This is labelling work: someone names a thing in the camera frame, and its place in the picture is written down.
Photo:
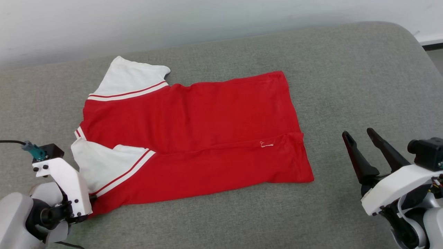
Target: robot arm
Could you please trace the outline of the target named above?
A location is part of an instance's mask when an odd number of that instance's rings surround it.
[[[409,163],[373,129],[367,129],[374,145],[381,150],[392,171],[379,176],[357,149],[348,132],[342,134],[352,165],[361,184],[361,204],[368,215],[382,215],[402,249],[440,248],[443,244],[443,139],[413,140],[408,151],[416,154]]]
[[[36,186],[27,196],[12,193],[0,201],[0,248],[46,248],[67,238],[70,226],[92,213],[86,181],[62,159],[55,144],[22,146],[34,157],[36,177],[49,175],[55,182]]]

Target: wire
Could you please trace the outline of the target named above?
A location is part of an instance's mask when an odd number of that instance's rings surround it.
[[[13,143],[13,144],[26,145],[25,142],[18,141],[18,140],[0,140],[0,143]]]
[[[62,241],[55,242],[55,243],[56,243],[56,244],[65,245],[65,246],[74,247],[74,248],[85,249],[85,248],[82,247],[82,246],[79,246],[79,245],[73,245],[73,244],[69,244],[69,243],[66,243],[66,242],[62,242]]]

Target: red and white shirt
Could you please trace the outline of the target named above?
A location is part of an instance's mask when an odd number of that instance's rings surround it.
[[[121,205],[314,180],[283,72],[169,86],[166,66],[117,57],[71,149],[98,196]]]

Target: grey fabric cushion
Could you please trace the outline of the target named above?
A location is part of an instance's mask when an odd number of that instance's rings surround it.
[[[315,181],[124,206],[74,225],[68,242],[108,249],[396,247],[388,222],[361,207],[341,133],[349,131],[382,173],[389,167],[367,127],[411,161],[409,140],[443,136],[443,78],[405,29],[354,23],[123,57],[167,65],[169,84],[186,86],[282,70]],[[0,137],[56,143],[76,167],[73,131],[113,58],[1,73]],[[0,197],[49,181],[35,178],[31,157],[19,146],[0,144],[0,152]]]

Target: blue connector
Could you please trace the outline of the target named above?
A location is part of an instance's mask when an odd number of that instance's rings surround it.
[[[22,149],[29,152],[37,161],[45,159],[46,153],[28,140],[25,141],[25,145],[22,145]]]

